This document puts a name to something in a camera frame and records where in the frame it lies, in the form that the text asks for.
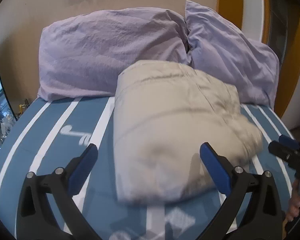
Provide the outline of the person's right hand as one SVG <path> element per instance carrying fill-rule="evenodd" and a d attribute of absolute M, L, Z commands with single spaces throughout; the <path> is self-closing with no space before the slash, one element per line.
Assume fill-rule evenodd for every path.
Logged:
<path fill-rule="evenodd" d="M 289 207 L 286 213 L 286 219 L 291 222 L 298 217 L 300 213 L 300 194 L 299 194 L 300 180 L 296 179 L 292 184 L 292 194 L 289 200 Z"/>

